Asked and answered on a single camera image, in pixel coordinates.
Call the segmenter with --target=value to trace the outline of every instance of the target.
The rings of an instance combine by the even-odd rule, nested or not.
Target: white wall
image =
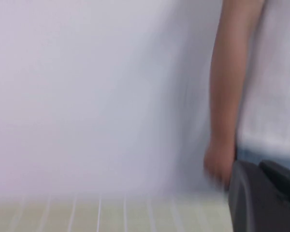
[[[207,189],[219,9],[0,1],[0,194]]]

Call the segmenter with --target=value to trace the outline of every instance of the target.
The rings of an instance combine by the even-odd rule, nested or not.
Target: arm
[[[223,0],[210,75],[211,142],[234,147],[248,43],[264,0]]]

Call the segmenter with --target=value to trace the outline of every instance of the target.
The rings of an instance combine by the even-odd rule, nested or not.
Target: person
[[[290,169],[290,0],[223,0],[210,74],[207,173],[236,159]]]

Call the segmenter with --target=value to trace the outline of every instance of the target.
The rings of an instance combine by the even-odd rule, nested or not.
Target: white shirt
[[[264,8],[251,54],[238,144],[290,158],[290,0]]]

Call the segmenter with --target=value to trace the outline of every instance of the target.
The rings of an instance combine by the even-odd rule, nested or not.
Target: forearm
[[[230,8],[222,13],[211,63],[211,139],[224,144],[235,142],[248,43],[258,16],[248,20],[238,12]]]

